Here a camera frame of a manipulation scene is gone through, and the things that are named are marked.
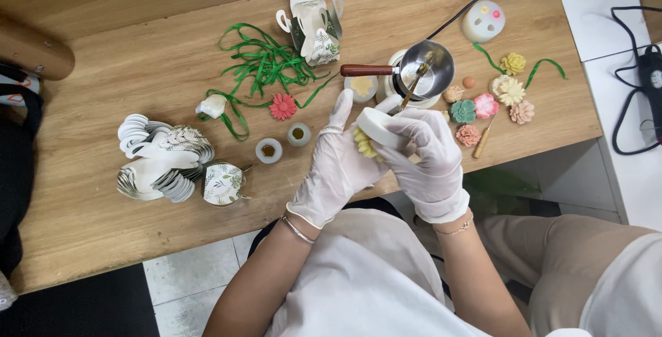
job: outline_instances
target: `beige pants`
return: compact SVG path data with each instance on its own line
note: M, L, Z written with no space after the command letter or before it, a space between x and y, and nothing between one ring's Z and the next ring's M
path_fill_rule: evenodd
M533 288L529 326L534 336L577 328L600 276L640 236L637 226L576 216L494 216L477 224L496 270Z

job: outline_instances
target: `pink soap flower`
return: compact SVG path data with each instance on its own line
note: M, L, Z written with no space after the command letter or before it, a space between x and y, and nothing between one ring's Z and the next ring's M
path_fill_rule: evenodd
M292 95L274 95L273 104L269 106L269 109L271 109L271 115L277 120L285 120L297 112Z
M480 95L473 100L473 103L476 105L477 118L488 118L499 111L499 104L494 101L492 94Z

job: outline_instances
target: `silver bracelet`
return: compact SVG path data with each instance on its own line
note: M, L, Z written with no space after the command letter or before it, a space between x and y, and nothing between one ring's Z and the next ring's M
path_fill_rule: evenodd
M455 235L455 234L457 234L457 233L459 233L459 232L462 232L462 231L468 229L468 228L469 228L469 225L470 225L472 222L473 222L473 213L471 213L471 217L469 217L469 219L467 220L467 222L465 222L465 223L462 224L462 227L458 228L458 229L455 230L455 231L452 231L452 232L449 233L449 234L447 234L447 233L445 233L445 232L441 232L441 231L434 230L434 227L432 227L432 229L433 229L436 233L438 233L438 234L442 234L442 235L450 236L450 235Z
M287 217L285 216L285 214L283 214L283 215L281 216L281 220L282 220L283 222L287 223L287 225L290 226L290 228L292 229L292 231L294 231L295 234L297 234L300 238L302 238L303 241L307 242L308 244L314 244L314 243L315 243L315 240L310 240L310 239L308 239L304 234L301 233L301 231L297 230L297 228L294 227L294 225L289 221L289 219L287 219Z

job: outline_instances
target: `green plant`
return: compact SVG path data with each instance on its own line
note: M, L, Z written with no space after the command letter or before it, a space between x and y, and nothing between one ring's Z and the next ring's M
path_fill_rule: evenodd
M518 195L540 193L540 188L508 171L488 167L464 174L462 187L474 213L525 214Z

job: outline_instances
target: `yellow soap flower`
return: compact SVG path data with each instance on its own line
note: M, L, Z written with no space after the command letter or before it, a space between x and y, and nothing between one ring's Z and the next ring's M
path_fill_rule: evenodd
M516 73L522 72L525 65L526 60L524 60L522 55L510 53L507 57L501 58L499 68L505 70L507 75L514 76Z
M369 158L376 157L377 161L380 163L384 161L384 158L370 145L370 137L368 137L368 135L366 135L358 126L354 129L354 140L359 145L359 152L364 156Z
M499 102L506 104L507 106L521 102L526 95L522 83L512 77L506 79L501 86L499 86L499 92L501 92L501 95L499 95Z

